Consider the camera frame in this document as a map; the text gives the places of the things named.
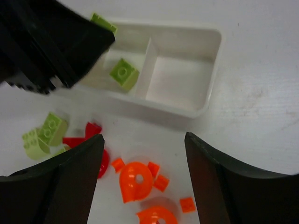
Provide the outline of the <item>orange round lego piece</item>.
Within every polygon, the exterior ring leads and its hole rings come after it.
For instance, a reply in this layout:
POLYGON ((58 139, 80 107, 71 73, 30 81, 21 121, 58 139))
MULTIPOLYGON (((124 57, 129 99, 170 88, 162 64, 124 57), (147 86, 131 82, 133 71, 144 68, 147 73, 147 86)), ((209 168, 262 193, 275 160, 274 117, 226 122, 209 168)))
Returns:
POLYGON ((119 176, 123 203, 145 199, 151 193, 153 184, 154 179, 147 166, 136 161, 128 163, 119 176))

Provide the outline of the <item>red curved lego piece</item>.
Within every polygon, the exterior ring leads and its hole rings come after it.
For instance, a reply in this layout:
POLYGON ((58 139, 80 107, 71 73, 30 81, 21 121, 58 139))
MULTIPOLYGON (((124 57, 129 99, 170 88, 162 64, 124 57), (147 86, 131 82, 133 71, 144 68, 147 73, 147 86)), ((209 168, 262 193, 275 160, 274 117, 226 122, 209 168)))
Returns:
POLYGON ((87 122, 85 126, 85 138, 89 139, 94 135, 100 134, 102 127, 96 123, 87 122))

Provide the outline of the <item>orange half-round lego piece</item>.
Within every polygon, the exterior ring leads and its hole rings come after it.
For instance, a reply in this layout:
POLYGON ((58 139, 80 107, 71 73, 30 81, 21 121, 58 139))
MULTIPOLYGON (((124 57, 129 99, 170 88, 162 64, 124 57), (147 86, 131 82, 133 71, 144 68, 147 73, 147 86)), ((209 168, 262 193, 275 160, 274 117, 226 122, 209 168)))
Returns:
POLYGON ((161 206, 154 206, 140 212, 136 215, 139 218, 141 224, 156 224, 160 219, 164 220, 166 224, 178 224, 178 221, 174 214, 161 206))

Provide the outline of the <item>small orange lego piece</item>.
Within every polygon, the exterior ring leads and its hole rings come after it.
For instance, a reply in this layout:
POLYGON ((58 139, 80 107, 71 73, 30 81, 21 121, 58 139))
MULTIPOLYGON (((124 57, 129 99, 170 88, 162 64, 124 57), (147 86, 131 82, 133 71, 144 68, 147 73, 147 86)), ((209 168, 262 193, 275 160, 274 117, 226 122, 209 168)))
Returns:
POLYGON ((114 168, 115 173, 119 173, 126 166, 121 157, 118 157, 112 161, 111 165, 114 168))

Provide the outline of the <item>green lego brick studs up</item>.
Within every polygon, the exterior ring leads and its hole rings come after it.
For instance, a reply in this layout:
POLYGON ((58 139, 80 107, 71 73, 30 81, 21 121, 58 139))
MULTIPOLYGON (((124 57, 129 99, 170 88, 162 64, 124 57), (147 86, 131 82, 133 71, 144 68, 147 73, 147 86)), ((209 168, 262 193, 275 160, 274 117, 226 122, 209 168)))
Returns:
POLYGON ((22 135, 26 155, 32 160, 39 160, 50 154, 49 146, 39 137, 39 128, 33 128, 22 135))

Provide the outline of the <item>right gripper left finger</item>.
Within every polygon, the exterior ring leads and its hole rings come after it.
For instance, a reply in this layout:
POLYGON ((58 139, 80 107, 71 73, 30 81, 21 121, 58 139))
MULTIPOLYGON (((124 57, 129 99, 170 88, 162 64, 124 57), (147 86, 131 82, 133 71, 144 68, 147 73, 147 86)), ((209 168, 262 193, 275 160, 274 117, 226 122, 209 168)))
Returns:
POLYGON ((104 138, 0 178, 2 224, 86 224, 100 170, 104 138))

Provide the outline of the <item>green lego brick underside up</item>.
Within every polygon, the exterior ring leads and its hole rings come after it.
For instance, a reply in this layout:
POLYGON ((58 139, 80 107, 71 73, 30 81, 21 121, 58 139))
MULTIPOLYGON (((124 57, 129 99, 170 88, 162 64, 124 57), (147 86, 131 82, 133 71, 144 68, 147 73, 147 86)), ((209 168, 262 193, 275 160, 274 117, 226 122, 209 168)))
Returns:
POLYGON ((39 130, 38 138, 48 146, 57 147, 62 143, 67 129, 67 121, 50 112, 39 130))

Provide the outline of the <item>small red lego piece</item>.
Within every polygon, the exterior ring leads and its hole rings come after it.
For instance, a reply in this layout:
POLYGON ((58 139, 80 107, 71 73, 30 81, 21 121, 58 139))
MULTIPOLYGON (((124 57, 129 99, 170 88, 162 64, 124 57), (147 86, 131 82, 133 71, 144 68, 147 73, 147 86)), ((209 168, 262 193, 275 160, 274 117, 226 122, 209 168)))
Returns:
POLYGON ((86 141, 84 137, 64 137, 62 138, 62 143, 68 145, 70 148, 74 148, 81 143, 86 141))

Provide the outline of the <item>red half-round lego piece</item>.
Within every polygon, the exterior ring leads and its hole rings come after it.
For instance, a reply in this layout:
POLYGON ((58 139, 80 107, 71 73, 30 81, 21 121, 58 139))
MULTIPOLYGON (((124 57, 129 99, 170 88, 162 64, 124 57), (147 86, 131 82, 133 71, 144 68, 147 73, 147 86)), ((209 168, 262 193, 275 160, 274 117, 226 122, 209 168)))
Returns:
POLYGON ((98 179, 102 178, 106 173, 110 162, 110 155, 106 149, 103 150, 102 158, 101 158, 101 166, 98 173, 98 179))

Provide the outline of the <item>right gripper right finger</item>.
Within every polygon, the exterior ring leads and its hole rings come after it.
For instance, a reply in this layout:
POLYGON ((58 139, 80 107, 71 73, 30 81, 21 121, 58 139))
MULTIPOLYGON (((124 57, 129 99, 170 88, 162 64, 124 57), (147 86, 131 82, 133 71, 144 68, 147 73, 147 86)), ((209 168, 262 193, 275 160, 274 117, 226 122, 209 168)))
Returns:
POLYGON ((298 175, 251 166, 191 132, 185 151, 202 224, 298 223, 298 175))

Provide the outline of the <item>green lego brick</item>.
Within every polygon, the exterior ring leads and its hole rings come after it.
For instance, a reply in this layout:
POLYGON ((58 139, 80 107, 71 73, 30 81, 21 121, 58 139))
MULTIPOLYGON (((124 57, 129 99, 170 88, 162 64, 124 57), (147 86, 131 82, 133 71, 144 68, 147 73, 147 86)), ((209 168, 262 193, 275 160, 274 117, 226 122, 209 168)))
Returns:
POLYGON ((121 58, 110 71, 109 75, 125 92, 128 92, 137 83, 139 73, 137 68, 124 58, 121 58))
POLYGON ((111 31, 113 33, 113 35, 115 35, 117 32, 117 27, 114 24, 108 22, 106 19, 104 19, 97 13, 93 13, 91 15, 90 21, 104 29, 111 31))

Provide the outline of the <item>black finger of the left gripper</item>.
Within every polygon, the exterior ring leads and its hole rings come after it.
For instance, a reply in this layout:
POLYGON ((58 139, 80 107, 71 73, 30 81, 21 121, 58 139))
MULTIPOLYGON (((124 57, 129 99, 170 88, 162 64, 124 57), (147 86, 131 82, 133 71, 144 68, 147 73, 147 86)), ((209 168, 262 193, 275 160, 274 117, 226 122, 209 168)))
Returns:
POLYGON ((71 88, 115 41, 56 0, 0 3, 0 81, 47 95, 71 88))

